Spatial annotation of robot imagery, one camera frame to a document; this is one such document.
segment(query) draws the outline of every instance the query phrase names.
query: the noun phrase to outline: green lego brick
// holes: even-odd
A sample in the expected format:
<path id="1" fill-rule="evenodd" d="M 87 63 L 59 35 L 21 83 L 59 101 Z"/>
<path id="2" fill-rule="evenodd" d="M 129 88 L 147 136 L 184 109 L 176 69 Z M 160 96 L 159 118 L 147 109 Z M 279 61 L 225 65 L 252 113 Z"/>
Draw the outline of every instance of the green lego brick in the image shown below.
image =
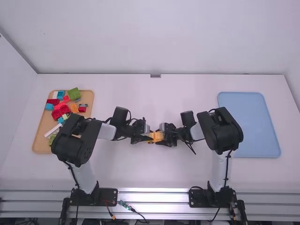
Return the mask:
<path id="1" fill-rule="evenodd" d="M 48 145 L 51 146 L 52 145 L 52 142 L 53 140 L 55 139 L 56 135 L 51 135 L 50 138 L 49 138 L 49 141 L 48 141 Z"/>
<path id="2" fill-rule="evenodd" d="M 69 95 L 71 100 L 81 98 L 80 91 L 78 88 L 73 88 L 71 90 L 68 90 L 67 94 Z"/>

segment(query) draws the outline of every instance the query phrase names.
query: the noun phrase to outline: metal frame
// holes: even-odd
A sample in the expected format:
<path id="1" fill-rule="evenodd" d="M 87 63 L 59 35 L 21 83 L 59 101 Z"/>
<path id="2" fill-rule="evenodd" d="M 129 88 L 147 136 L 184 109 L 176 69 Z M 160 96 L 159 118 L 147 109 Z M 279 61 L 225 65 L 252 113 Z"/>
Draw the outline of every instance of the metal frame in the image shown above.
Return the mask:
<path id="1" fill-rule="evenodd" d="M 118 199 L 132 205 L 146 219 L 212 219 L 216 209 L 192 209 L 188 205 L 188 189 L 180 188 L 119 188 Z M 60 216 L 62 201 L 70 191 L 59 190 L 0 190 L 0 217 Z M 249 220 L 300 221 L 299 193 L 242 193 Z M 111 207 L 119 219 L 140 219 L 140 216 L 117 205 Z M 75 217 L 76 207 L 67 216 Z M 106 207 L 79 207 L 79 218 L 110 218 Z M 216 220 L 229 220 L 228 210 L 221 209 Z"/>

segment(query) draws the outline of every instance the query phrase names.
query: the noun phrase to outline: red lego brick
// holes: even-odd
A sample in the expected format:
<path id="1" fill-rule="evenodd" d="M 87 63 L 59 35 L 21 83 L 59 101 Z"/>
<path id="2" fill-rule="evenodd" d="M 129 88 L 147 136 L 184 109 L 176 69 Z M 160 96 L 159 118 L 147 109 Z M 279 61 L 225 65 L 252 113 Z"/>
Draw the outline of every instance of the red lego brick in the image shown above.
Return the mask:
<path id="1" fill-rule="evenodd" d="M 63 114 L 66 114 L 66 113 L 70 113 L 71 110 L 67 105 L 62 105 L 60 107 L 60 112 L 61 112 L 61 115 L 63 115 Z"/>
<path id="2" fill-rule="evenodd" d="M 64 96 L 64 97 L 62 97 L 62 98 L 64 99 L 64 102 L 65 102 L 65 103 L 67 103 L 67 102 L 70 101 L 70 98 L 69 98 L 68 95 L 66 95 L 66 96 Z"/>
<path id="3" fill-rule="evenodd" d="M 47 103 L 50 103 L 52 105 L 57 105 L 60 103 L 59 99 L 47 99 Z"/>
<path id="4" fill-rule="evenodd" d="M 54 107 L 54 109 L 60 109 L 63 105 L 66 105 L 66 103 L 61 102 L 61 103 L 59 103 L 58 105 L 56 105 L 56 106 Z"/>
<path id="5" fill-rule="evenodd" d="M 59 117 L 62 116 L 62 113 L 59 109 L 54 109 L 51 113 L 54 120 L 57 120 Z"/>
<path id="6" fill-rule="evenodd" d="M 79 107 L 79 108 L 78 108 L 78 111 L 79 111 L 80 113 L 85 113 L 86 107 Z"/>

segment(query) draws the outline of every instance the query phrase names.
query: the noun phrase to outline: white wall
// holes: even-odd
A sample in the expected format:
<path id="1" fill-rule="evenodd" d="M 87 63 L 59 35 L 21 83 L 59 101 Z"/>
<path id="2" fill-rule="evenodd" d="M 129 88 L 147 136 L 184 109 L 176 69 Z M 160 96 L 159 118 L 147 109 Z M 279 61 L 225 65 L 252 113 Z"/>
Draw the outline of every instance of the white wall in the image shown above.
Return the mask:
<path id="1" fill-rule="evenodd" d="M 14 138 L 37 73 L 0 34 L 0 168 Z"/>
<path id="2" fill-rule="evenodd" d="M 295 86 L 299 12 L 298 0 L 3 0 L 0 27 L 41 73 L 281 73 Z"/>

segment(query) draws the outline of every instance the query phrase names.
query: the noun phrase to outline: tabletop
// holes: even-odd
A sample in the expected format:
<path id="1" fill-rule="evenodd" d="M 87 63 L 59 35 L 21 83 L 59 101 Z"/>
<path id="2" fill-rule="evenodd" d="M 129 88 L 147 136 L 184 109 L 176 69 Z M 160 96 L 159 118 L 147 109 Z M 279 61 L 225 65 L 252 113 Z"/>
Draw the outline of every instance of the tabletop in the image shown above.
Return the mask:
<path id="1" fill-rule="evenodd" d="M 243 191 L 300 193 L 300 114 L 283 75 L 38 75 L 17 132 L 0 172 L 0 189 L 70 190 L 68 169 L 52 154 L 36 154 L 31 146 L 50 91 L 78 87 L 94 91 L 92 117 L 105 120 L 116 106 L 132 117 L 145 117 L 152 130 L 161 122 L 182 126 L 180 113 L 196 114 L 218 106 L 222 91 L 263 94 L 281 148 L 279 158 L 235 158 L 231 184 Z M 122 188 L 189 188 L 206 186 L 212 151 L 205 141 L 177 147 L 129 140 L 98 140 L 91 165 L 100 186 Z"/>

